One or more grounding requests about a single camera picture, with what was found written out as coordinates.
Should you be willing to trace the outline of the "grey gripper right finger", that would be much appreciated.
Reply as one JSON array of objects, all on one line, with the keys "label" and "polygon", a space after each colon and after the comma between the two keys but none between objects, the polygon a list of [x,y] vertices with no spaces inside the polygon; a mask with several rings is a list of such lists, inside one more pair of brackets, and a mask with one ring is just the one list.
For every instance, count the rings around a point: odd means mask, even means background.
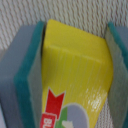
[{"label": "grey gripper right finger", "polygon": [[114,128],[128,128],[128,27],[107,25],[105,39],[113,61],[108,95]]}]

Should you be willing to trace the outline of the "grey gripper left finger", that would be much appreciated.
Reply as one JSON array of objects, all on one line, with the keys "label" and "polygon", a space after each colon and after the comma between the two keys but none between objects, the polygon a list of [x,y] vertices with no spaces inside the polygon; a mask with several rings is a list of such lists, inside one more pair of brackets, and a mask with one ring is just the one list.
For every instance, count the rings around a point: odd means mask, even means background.
[{"label": "grey gripper left finger", "polygon": [[44,23],[22,26],[0,60],[0,104],[7,128],[39,128]]}]

